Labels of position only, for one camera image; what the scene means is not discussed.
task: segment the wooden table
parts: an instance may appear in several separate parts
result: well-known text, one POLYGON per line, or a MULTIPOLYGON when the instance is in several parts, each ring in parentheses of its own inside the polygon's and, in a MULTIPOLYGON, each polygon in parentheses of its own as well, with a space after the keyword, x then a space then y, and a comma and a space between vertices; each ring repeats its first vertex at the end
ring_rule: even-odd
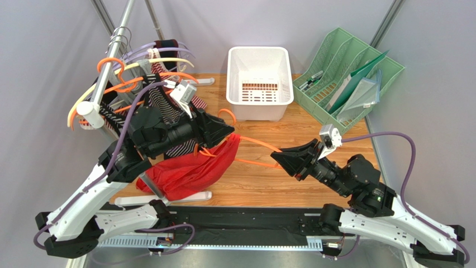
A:
MULTIPOLYGON (((208 104, 206 109, 208 113, 216 115, 219 109, 230 107, 225 97, 226 74, 197 74, 195 77, 215 78, 214 85, 197 88, 197 95, 208 104)), ((226 122, 232 122, 226 113, 222 117, 226 122)), ((288 106, 284 117, 279 122, 246 121, 238 122, 235 125, 235 133, 265 141, 277 148, 294 147, 308 143, 313 138, 319 139, 320 129, 321 124, 296 102, 288 106)), ((361 136, 367 133, 367 127, 362 120, 344 134, 344 138, 361 136)), ((271 151, 267 148, 242 141, 236 157, 274 164, 275 161, 269 156, 270 153, 271 151)), ((370 139, 346 143, 329 155, 328 158, 343 166, 347 159, 355 154, 364 155, 377 167, 377 160, 370 139)), ((348 198, 340 197, 310 176, 304 181, 297 181, 284 170, 236 161, 231 164, 218 182, 206 190, 212 191, 212 199, 202 202, 180 203, 180 205, 322 207, 326 203, 333 203, 348 207, 348 198)), ((146 194, 137 190, 135 183, 132 183, 117 193, 111 200, 116 197, 138 195, 146 194)))

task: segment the gray wall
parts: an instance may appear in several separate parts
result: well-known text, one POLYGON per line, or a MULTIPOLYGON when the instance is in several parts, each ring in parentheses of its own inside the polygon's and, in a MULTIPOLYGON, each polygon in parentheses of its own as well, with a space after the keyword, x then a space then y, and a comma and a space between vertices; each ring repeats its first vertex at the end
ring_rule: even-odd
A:
POLYGON ((34 217, 60 206, 107 146, 98 132, 69 130, 66 115, 97 76, 108 36, 89 1, 1 6, 0 266, 64 267, 33 245, 34 217))
MULTIPOLYGON (((388 56, 407 69, 369 116, 373 132, 401 131, 415 140, 407 201, 442 223, 464 226, 472 253, 475 13, 474 1, 406 1, 378 49, 390 49, 388 56)), ((410 147, 398 137, 377 138, 377 146, 387 182, 400 189, 410 147)))
MULTIPOLYGON (((291 72, 303 73, 325 35, 338 26, 369 43, 392 0, 152 2, 165 38, 185 42, 197 57, 189 73, 226 73, 234 46, 282 46, 291 72)), ((126 1, 104 3, 117 23, 126 1)), ((144 1, 137 1, 130 26, 133 48, 157 39, 144 1)))

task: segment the white bin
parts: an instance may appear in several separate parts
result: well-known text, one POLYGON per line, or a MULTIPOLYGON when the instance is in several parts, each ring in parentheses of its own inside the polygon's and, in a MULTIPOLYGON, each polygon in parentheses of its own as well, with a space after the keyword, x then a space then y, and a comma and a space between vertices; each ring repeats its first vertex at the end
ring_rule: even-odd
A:
POLYGON ((230 49, 226 99, 239 121, 279 121, 294 100, 288 51, 264 46, 230 49))

